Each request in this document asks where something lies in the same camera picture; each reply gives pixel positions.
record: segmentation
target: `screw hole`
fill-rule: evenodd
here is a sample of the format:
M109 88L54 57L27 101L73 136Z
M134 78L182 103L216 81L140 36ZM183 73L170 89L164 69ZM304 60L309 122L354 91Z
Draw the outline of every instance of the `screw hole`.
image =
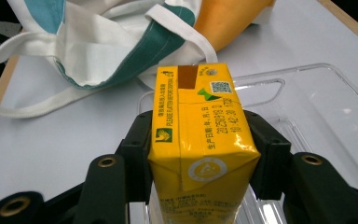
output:
M113 157L102 158L98 161L98 166L100 167L109 167L113 166L114 164L116 164L116 160Z
M311 155L304 155L301 157L301 159L311 165L322 165L323 163L321 159Z
M0 210L1 217L11 217L17 215L22 210L28 207L31 203L31 200L28 197L20 196L18 198L12 199L2 206Z

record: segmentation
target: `green logo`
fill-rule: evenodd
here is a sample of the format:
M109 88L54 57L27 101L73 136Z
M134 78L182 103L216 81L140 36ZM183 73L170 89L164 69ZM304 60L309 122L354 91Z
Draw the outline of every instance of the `green logo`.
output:
M156 142L172 142L172 129L170 128L157 129Z
M215 95L208 93L205 89L200 90L198 92L198 94L203 95L205 97L206 101L212 101L212 100L217 100L217 99L221 98L220 96L215 96Z

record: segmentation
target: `teal stripe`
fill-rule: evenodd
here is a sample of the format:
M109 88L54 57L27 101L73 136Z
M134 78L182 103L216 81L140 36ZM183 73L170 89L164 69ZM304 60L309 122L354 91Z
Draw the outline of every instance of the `teal stripe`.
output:
M186 7L173 7L167 4L164 6L187 24L193 26L196 22L195 15L190 9ZM95 89L105 86L113 86L137 77L147 68L158 64L158 62L167 55L179 49L184 43L185 40L182 37L170 32L157 22L151 21L141 40L123 60L117 71L98 86L86 85L81 87L77 85L64 73L62 65L57 65L60 67L64 77L79 89Z
M64 18L65 0L24 0L34 20L46 32L57 34Z

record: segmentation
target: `circular logo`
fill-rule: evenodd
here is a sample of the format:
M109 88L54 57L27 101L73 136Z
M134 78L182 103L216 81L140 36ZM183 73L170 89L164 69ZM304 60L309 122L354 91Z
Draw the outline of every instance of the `circular logo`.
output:
M193 180L202 182L215 180L226 172L226 164L222 160L212 157L205 157L195 161L188 168L188 176Z

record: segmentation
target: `orange object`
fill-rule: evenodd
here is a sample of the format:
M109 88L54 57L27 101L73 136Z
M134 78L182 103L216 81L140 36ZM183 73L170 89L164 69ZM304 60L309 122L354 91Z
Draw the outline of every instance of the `orange object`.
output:
M274 0L202 1L195 29L218 51L239 35Z

